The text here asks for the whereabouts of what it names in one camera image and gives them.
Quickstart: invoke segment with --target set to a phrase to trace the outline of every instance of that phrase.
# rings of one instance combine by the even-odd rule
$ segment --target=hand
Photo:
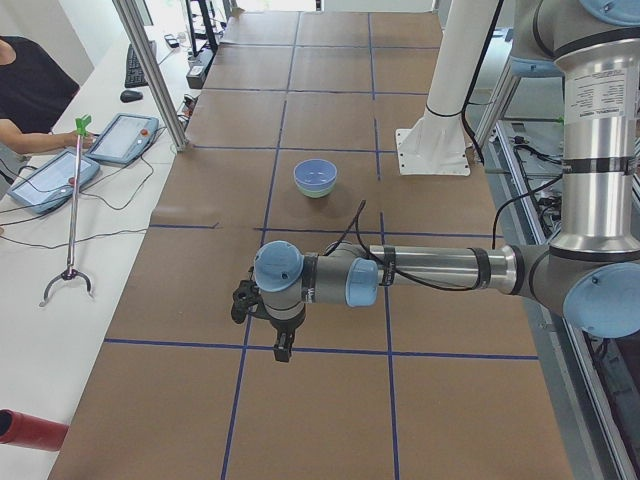
[[[64,146],[65,147],[75,147],[78,141],[78,132],[73,131],[69,133],[65,133],[64,135]],[[87,149],[93,145],[96,141],[96,136],[93,133],[89,133],[86,137],[82,139],[82,148]]]

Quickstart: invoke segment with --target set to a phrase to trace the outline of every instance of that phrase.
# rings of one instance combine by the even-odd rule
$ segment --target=white table
[[[185,49],[171,53],[158,32],[157,58],[176,108],[185,93],[196,95],[186,82],[188,70]],[[118,112],[157,116],[158,109],[149,90],[141,87],[144,98],[120,102],[124,89],[126,35],[111,47],[80,92],[69,105],[54,132],[75,129],[75,118],[90,114],[89,130],[100,132]],[[77,238],[119,230],[139,230],[148,226],[171,168],[175,148],[168,132],[144,155],[154,174],[122,211],[108,208],[98,199],[80,197]],[[34,157],[38,166],[50,156]],[[96,179],[116,167],[102,166]],[[148,174],[150,167],[137,161],[129,168],[90,190],[120,206]],[[0,211],[18,206],[8,196],[0,201]],[[93,298],[84,281],[56,283],[49,303],[41,308],[44,288],[66,267],[71,205],[44,218],[7,226],[4,236],[22,242],[46,245],[65,244],[55,250],[16,245],[0,239],[0,409],[8,408],[69,423],[74,415],[104,334],[124,288],[143,233],[122,234],[79,243],[76,268],[93,283]],[[27,211],[1,213],[0,224],[33,217]],[[42,480],[47,477],[56,453],[0,445],[0,477]]]

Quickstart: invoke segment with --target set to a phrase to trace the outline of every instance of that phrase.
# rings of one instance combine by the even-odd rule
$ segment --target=aluminum pole
[[[181,152],[187,146],[188,140],[178,120],[171,96],[169,95],[169,90],[167,89],[167,84],[162,77],[155,55],[149,47],[149,39],[144,30],[142,17],[136,7],[135,0],[113,0],[113,5],[118,11],[122,26],[127,32],[129,41],[133,45],[133,49],[140,60],[142,71],[151,89],[151,94],[156,101],[156,105],[158,110],[160,110],[160,115],[164,120],[167,130],[169,130],[176,150]]]

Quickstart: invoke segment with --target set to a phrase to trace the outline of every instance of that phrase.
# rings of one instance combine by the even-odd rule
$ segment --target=blue tape line
[[[244,331],[244,341],[242,346],[242,355],[240,355],[240,365],[238,366],[238,377],[236,379],[236,389],[233,394],[233,405],[231,407],[231,415],[229,417],[229,430],[227,430],[227,442],[224,449],[224,459],[222,461],[222,469],[220,471],[220,480],[227,478],[227,470],[229,468],[229,456],[231,455],[231,444],[233,442],[233,432],[236,425],[236,417],[238,413],[238,403],[240,400],[240,390],[242,388],[242,377],[244,375],[244,365],[247,358],[247,344],[249,343],[249,331],[251,330],[251,316],[247,319],[247,326]]]
[[[231,42],[220,42],[220,46],[238,46],[238,47],[294,47],[294,48],[373,48],[380,50],[388,50],[388,49],[397,49],[397,50],[440,50],[440,47],[419,47],[419,46],[373,46],[370,45],[310,45],[310,44],[300,44],[294,43],[293,45],[290,43],[231,43]]]
[[[289,87],[291,86],[291,77],[293,75],[293,59],[296,56],[296,47],[298,42],[298,33],[300,31],[300,12],[298,12],[298,22],[296,23],[296,33],[293,37],[293,52],[291,52],[291,63],[289,64],[289,79],[287,81],[287,91],[289,91]]]
[[[234,345],[226,343],[200,343],[200,342],[170,342],[165,340],[135,340],[126,338],[105,338],[104,343],[121,345],[139,345],[151,347],[176,347],[176,348],[205,348],[212,350],[258,350],[270,352],[272,346],[268,345]],[[385,350],[358,350],[342,348],[315,348],[315,347],[294,347],[294,352],[299,353],[325,353],[337,355],[365,355],[365,356],[386,356]],[[391,352],[394,357],[427,357],[427,358],[455,358],[470,360],[516,360],[532,361],[539,360],[536,355],[506,355],[493,353],[451,353],[451,352]]]
[[[284,125],[285,113],[287,111],[287,101],[284,101],[284,105],[282,107],[282,118],[280,119],[280,135],[278,137],[278,146],[276,147],[276,156],[273,161],[273,169],[271,170],[271,181],[269,183],[269,194],[267,196],[267,206],[264,210],[264,221],[262,223],[262,236],[260,238],[260,246],[264,245],[264,239],[267,234],[267,225],[269,224],[269,213],[271,212],[271,199],[273,198],[273,187],[276,182],[276,172],[278,170],[278,160],[280,157],[280,141],[282,139],[282,128]]]
[[[368,95],[371,90],[305,90],[305,89],[289,89],[282,88],[234,88],[234,87],[205,87],[203,90],[210,92],[270,92],[270,93],[331,93],[331,94],[359,94]],[[377,95],[418,95],[426,96],[428,92],[379,92],[376,90]]]
[[[170,225],[168,223],[151,223],[149,224],[149,228],[192,228],[198,230],[215,230],[218,225],[220,225],[220,222],[216,222],[213,225]]]
[[[376,74],[373,62],[373,38],[371,34],[371,13],[367,13],[367,29],[369,34],[369,64],[371,68],[371,98],[376,99]]]
[[[385,244],[384,213],[380,212],[380,241]],[[393,333],[391,329],[391,302],[389,287],[384,287],[384,314],[387,326],[387,361],[389,364],[389,399],[391,402],[391,431],[393,435],[393,469],[395,480],[400,480],[400,453],[398,450],[398,426],[396,412],[396,388],[393,369]]]
[[[240,350],[242,345],[227,343],[201,343],[201,342],[169,342],[165,340],[135,340],[127,338],[105,338],[104,343],[114,343],[123,345],[149,345],[153,347],[188,347],[188,348],[215,348]]]
[[[539,360],[537,355],[501,355],[492,353],[393,352],[395,357],[459,358],[471,360]]]
[[[373,117],[373,135],[376,142],[376,175],[382,181],[382,165],[380,163],[380,141],[378,136],[378,119]]]
[[[255,227],[254,230],[263,230],[263,228]],[[342,233],[344,230],[323,230],[315,228],[266,228],[268,232],[281,232],[281,233]],[[349,233],[355,233],[355,230],[349,230]],[[377,235],[380,232],[374,230],[360,230],[363,235]],[[406,237],[443,237],[443,238],[492,238],[492,235],[487,233],[435,233],[435,232],[386,232],[386,235],[406,236]]]
[[[217,145],[193,145],[193,148],[209,150],[275,150],[277,147],[229,147]],[[306,147],[280,147],[285,152],[337,152],[337,153],[388,153],[395,154],[395,150],[366,150],[350,148],[306,148]]]

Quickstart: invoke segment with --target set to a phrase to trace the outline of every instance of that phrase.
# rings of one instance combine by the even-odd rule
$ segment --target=cable
[[[16,175],[16,173],[13,170],[11,170],[9,166],[6,163],[4,163],[4,160],[1,158],[0,158],[0,163],[2,163],[4,168],[6,168],[9,173],[11,173],[12,175]],[[0,176],[4,178],[5,182],[7,182],[9,185],[15,182],[15,179],[12,179],[9,175],[4,173],[2,170],[0,170]]]
[[[347,238],[347,235],[349,234],[349,230],[351,230],[351,227],[353,227],[355,225],[355,223],[358,221],[358,217],[360,217],[360,214],[362,213],[362,210],[364,210],[364,206],[367,204],[366,200],[362,200],[360,202],[360,206],[358,207],[358,210],[356,210],[356,214],[353,217],[353,219],[351,220],[351,223],[349,223],[349,226],[344,230],[344,232],[342,232],[342,235],[340,235],[340,238],[338,238],[338,240],[336,240],[335,242],[333,242],[332,244],[330,244],[327,249],[324,252],[324,256],[327,257],[329,255],[331,255],[333,252],[336,251],[336,249],[338,248],[338,246],[344,241],[345,238]]]
[[[529,182],[529,176],[527,175],[527,170],[524,168],[524,161],[522,160],[522,157],[520,157],[520,154],[518,153],[518,149],[516,148],[517,146],[518,145],[513,147],[513,155],[516,157],[518,169],[520,170],[520,175],[524,180],[524,187],[526,189],[526,193],[527,195],[531,196],[531,198],[533,198],[533,193],[531,191],[532,190],[531,182]],[[540,205],[538,205],[538,202],[533,202],[533,203],[534,203],[533,206],[536,209],[536,213],[538,214],[538,217],[541,218]],[[546,227],[546,224],[544,224],[542,220],[540,220],[540,224],[545,237],[548,236],[550,232],[549,232],[549,229]]]
[[[369,258],[372,258],[373,260],[376,261],[376,263],[378,263],[379,265],[384,265],[384,262],[382,261],[382,259],[380,259],[378,256],[374,255],[371,250],[369,249],[369,247],[367,245],[365,245],[364,241],[362,240],[362,236],[360,234],[360,215],[362,214],[362,211],[364,210],[364,207],[366,205],[367,201],[366,200],[362,200],[360,202],[360,206],[358,207],[358,210],[356,211],[355,216],[353,217],[353,220],[351,220],[351,223],[349,224],[349,226],[347,227],[347,229],[342,233],[342,235],[340,236],[340,239],[337,240],[336,242],[332,243],[329,248],[325,251],[324,255],[329,255],[331,253],[333,253],[336,248],[338,247],[338,245],[345,239],[345,237],[347,236],[349,230],[351,229],[352,226],[355,226],[355,234],[356,234],[356,238],[358,239],[358,243],[360,244],[360,246],[362,247],[362,249],[365,251],[365,253],[367,254],[367,256]],[[425,280],[422,280],[421,278],[415,277],[413,275],[411,275],[410,273],[404,272],[398,268],[396,268],[395,273],[397,273],[398,275],[400,275],[401,277],[406,278],[407,280],[410,280],[414,283],[417,283],[419,285],[425,286],[425,287],[429,287],[429,288],[434,288],[436,290],[441,290],[441,291],[445,291],[445,292],[466,292],[469,290],[473,290],[473,288],[470,287],[463,287],[463,286],[452,286],[452,287],[443,287],[441,285],[436,285],[433,283],[429,283]]]
[[[498,5],[496,6],[496,11],[493,13],[493,18],[491,19],[491,25],[489,26],[489,30],[487,31],[487,36],[484,39],[484,44],[482,45],[482,52],[480,53],[480,58],[478,58],[478,63],[476,63],[476,70],[473,73],[473,77],[471,78],[471,83],[469,84],[469,90],[467,90],[467,97],[464,99],[464,104],[462,107],[462,127],[464,131],[467,132],[471,142],[473,143],[473,148],[475,148],[476,152],[478,152],[478,157],[480,157],[480,163],[484,165],[484,155],[482,153],[482,149],[476,140],[476,132],[473,131],[471,125],[467,121],[467,107],[471,101],[471,95],[473,95],[473,90],[476,88],[476,82],[478,81],[478,76],[480,75],[480,69],[482,68],[482,62],[484,61],[484,57],[487,55],[487,50],[489,50],[489,45],[491,44],[491,40],[493,39],[493,31],[496,29],[496,25],[498,24],[498,17],[500,16],[500,11],[502,10],[502,4],[504,0],[500,0]]]
[[[140,182],[140,185],[138,185],[138,187],[131,194],[131,197],[129,197],[129,200],[127,200],[122,206],[115,207],[115,206],[111,205],[105,198],[101,197],[100,195],[96,195],[94,193],[80,192],[80,195],[83,195],[85,197],[97,198],[98,200],[101,200],[107,207],[109,207],[112,210],[116,210],[116,211],[124,210],[133,201],[133,199],[136,196],[136,194],[140,191],[140,189],[147,182],[147,180],[149,180],[151,175],[153,175],[155,173],[155,169],[153,168],[153,165],[151,165],[149,162],[147,162],[142,155],[140,155],[140,160],[142,160],[145,164],[147,164],[147,166],[151,169],[151,171],[149,172],[149,174],[146,177],[144,177],[142,182]]]
[[[478,103],[478,102],[469,102],[469,105],[473,105],[476,107],[486,107],[488,105],[493,105],[496,102],[486,102],[486,103]]]
[[[523,198],[526,198],[526,197],[528,197],[530,195],[533,195],[534,193],[541,192],[545,188],[548,188],[551,185],[553,185],[554,183],[557,183],[558,181],[560,181],[560,179],[562,179],[562,174],[558,175],[557,177],[555,177],[550,182],[547,182],[547,183],[545,183],[543,185],[540,185],[538,188],[534,188],[533,190],[531,190],[531,192],[526,192],[526,193],[523,193],[522,195],[518,195],[517,197],[513,197],[511,200],[507,200],[505,203],[503,203],[500,206],[500,208],[496,212],[496,215],[495,215],[495,217],[493,219],[493,228],[491,230],[491,248],[492,249],[496,248],[496,230],[498,228],[498,218],[500,217],[500,214],[502,213],[502,211],[505,208],[507,208],[509,205],[511,205],[513,202],[516,202],[518,200],[522,200]]]
[[[527,152],[529,152],[531,155],[533,155],[534,157],[536,157],[538,160],[542,162],[548,162],[554,165],[562,166],[562,160],[558,160],[557,158],[552,158],[551,155],[542,153],[530,145],[526,145],[523,143],[514,145],[513,146],[514,153],[516,153],[518,150],[526,150]]]
[[[140,155],[138,156],[138,158],[142,158],[142,155],[144,155],[153,145],[155,145],[155,143],[158,141],[158,138],[160,138],[160,136],[165,132],[165,130],[167,129],[167,127],[161,127],[159,128],[153,139],[149,142],[149,144],[144,148],[144,150],[142,150],[142,152],[140,152]],[[109,173],[108,175],[105,175],[104,177],[100,177],[98,180],[96,180],[93,183],[90,183],[89,185],[84,187],[84,190],[88,190],[92,187],[95,187],[97,184],[99,184],[100,182],[102,182],[103,180],[106,180],[107,178],[113,177],[114,175],[117,175],[118,173],[122,172],[123,170],[126,170],[127,168],[129,168],[130,166],[132,166],[135,162],[131,162],[129,165],[126,165],[124,167],[118,168],[117,170]]]
[[[118,230],[117,232],[97,233],[95,235],[91,235],[90,237],[76,240],[76,243],[88,242],[89,240],[94,240],[96,238],[113,237],[115,235],[122,235],[124,233],[144,233],[146,231],[147,231],[146,228],[141,228],[138,230]],[[24,245],[26,247],[35,247],[35,248],[45,248],[47,250],[55,250],[56,248],[62,248],[69,245],[69,242],[60,243],[58,245],[42,245],[39,243],[27,243],[27,242],[21,242],[20,240],[14,240],[12,238],[5,237],[4,235],[0,235],[0,238],[2,238],[3,240],[6,240],[7,242],[15,243],[17,245]]]
[[[9,225],[19,225],[21,223],[32,222],[33,220],[37,220],[39,218],[46,217],[47,215],[49,215],[49,213],[51,213],[51,212],[44,212],[44,213],[42,213],[40,215],[37,215],[35,217],[25,218],[23,220],[16,220],[15,222],[0,223],[0,227],[8,227]]]

